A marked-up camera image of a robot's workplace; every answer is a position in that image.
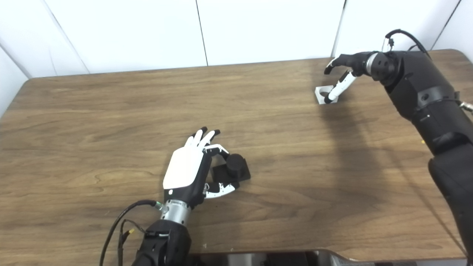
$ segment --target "black object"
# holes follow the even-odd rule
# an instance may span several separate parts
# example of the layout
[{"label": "black object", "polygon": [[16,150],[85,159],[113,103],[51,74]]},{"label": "black object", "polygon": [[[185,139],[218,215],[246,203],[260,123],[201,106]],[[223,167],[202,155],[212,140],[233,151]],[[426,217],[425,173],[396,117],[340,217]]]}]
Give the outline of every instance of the black object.
[{"label": "black object", "polygon": [[216,183],[235,183],[250,179],[246,160],[240,154],[230,154],[227,163],[213,168],[212,179]]},{"label": "black object", "polygon": [[309,266],[307,253],[270,253],[267,255],[264,266]]},{"label": "black object", "polygon": [[179,223],[158,220],[146,229],[132,266],[179,266],[191,248],[187,228]]},{"label": "black object", "polygon": [[416,127],[434,155],[430,174],[448,202],[468,259],[473,261],[473,123],[422,44],[401,30],[386,38],[395,33],[410,36],[421,52],[342,54],[332,65],[352,67],[380,81],[399,114]]}]

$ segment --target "black robotic arm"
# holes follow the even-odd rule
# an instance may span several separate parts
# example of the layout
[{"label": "black robotic arm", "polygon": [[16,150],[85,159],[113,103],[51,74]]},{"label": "black robotic arm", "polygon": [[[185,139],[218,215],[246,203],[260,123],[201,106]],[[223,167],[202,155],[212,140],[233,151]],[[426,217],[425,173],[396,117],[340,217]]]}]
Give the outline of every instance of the black robotic arm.
[{"label": "black robotic arm", "polygon": [[[405,32],[395,30],[386,37],[394,33]],[[473,123],[462,110],[472,108],[459,101],[425,48],[414,41],[420,51],[342,54],[329,63],[324,74],[333,67],[348,66],[357,76],[370,76],[384,86],[399,114],[412,122],[434,155],[429,172],[448,202],[472,262]]]}]

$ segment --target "robot finger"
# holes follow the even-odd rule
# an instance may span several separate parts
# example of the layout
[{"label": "robot finger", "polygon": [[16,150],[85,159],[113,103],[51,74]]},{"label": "robot finger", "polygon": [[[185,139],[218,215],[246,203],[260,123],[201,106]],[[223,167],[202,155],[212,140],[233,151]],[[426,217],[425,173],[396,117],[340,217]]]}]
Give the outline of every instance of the robot finger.
[{"label": "robot finger", "polygon": [[205,198],[218,198],[223,195],[232,193],[240,187],[238,182],[233,183],[207,183],[207,191],[205,192]]},{"label": "robot finger", "polygon": [[191,143],[191,147],[197,147],[197,145],[199,145],[199,142],[201,141],[202,139],[202,134],[203,134],[203,130],[202,129],[199,129],[196,133],[195,133],[195,136],[194,136],[194,139],[192,140],[192,143]]},{"label": "robot finger", "polygon": [[190,146],[191,143],[192,143],[192,140],[194,140],[194,137],[193,137],[193,136],[190,136],[190,137],[187,139],[187,141],[185,142],[184,147]]},{"label": "robot finger", "polygon": [[213,136],[215,135],[215,131],[212,130],[205,137],[202,138],[201,142],[199,143],[199,148],[203,148],[206,145],[210,144],[210,141],[213,139]]},{"label": "robot finger", "polygon": [[225,148],[223,148],[222,145],[220,144],[212,144],[209,146],[205,146],[203,149],[206,153],[209,153],[211,156],[220,154],[223,157],[223,159],[225,159],[225,161],[230,155],[230,153]]},{"label": "robot finger", "polygon": [[207,132],[207,127],[206,127],[206,126],[203,126],[203,127],[201,128],[201,130],[202,130],[202,134],[204,134],[204,133]]}]

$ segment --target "wooden table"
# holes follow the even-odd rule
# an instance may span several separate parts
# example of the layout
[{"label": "wooden table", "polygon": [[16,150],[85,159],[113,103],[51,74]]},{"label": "wooden table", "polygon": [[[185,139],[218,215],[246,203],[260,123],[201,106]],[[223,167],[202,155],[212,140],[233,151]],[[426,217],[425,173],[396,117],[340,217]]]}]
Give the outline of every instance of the wooden table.
[{"label": "wooden table", "polygon": [[[462,99],[473,66],[432,52]],[[464,257],[431,157],[379,83],[356,80],[337,104],[315,86],[330,59],[40,78],[0,123],[2,265],[94,265],[121,210],[162,200],[172,152],[202,126],[242,154],[252,179],[192,213],[193,253],[327,249],[362,261]],[[147,226],[158,212],[128,218]],[[141,242],[125,244],[129,265]],[[107,265],[115,265],[111,242]]]}]

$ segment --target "wire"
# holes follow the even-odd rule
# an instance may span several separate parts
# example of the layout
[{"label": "wire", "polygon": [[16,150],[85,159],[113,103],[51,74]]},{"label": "wire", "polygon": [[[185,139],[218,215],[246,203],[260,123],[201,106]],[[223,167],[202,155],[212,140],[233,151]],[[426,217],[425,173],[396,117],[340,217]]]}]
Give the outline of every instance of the wire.
[{"label": "wire", "polygon": [[123,244],[125,243],[128,236],[131,234],[131,230],[126,231],[123,233],[123,226],[126,222],[132,223],[140,232],[146,234],[146,231],[135,221],[123,219],[123,222],[120,226],[120,235],[118,235],[118,247],[117,247],[117,254],[118,254],[118,266],[123,265]]},{"label": "wire", "polygon": [[410,51],[410,50],[414,49],[414,47],[416,47],[416,46],[417,46],[417,44],[414,44],[413,46],[409,47],[409,49],[407,49],[407,50]]},{"label": "wire", "polygon": [[107,239],[105,240],[104,247],[102,248],[102,253],[100,254],[100,261],[98,263],[99,266],[104,265],[104,260],[105,260],[105,252],[107,251],[108,244],[110,243],[110,239],[112,239],[112,235],[114,234],[115,228],[117,227],[118,223],[120,220],[125,216],[127,212],[129,212],[131,209],[133,209],[136,206],[140,205],[150,205],[150,206],[155,206],[156,201],[154,200],[139,200],[130,206],[126,207],[126,209],[123,210],[123,212],[117,217],[117,219],[114,221],[112,224],[112,227],[110,228],[110,231],[108,232]]},{"label": "wire", "polygon": [[404,34],[404,35],[406,35],[407,37],[409,37],[411,40],[414,41],[414,43],[417,45],[417,47],[419,48],[419,50],[420,50],[421,52],[425,53],[429,58],[431,58],[429,52],[427,52],[427,50],[426,50],[425,47],[420,43],[420,41],[419,41],[416,37],[414,37],[414,35],[408,33],[408,32],[405,31],[405,30],[401,30],[401,29],[392,30],[392,31],[390,31],[388,34],[386,34],[385,37],[386,37],[386,39],[390,39],[390,40],[391,40],[391,36],[393,36],[393,35],[396,34],[396,33]]}]

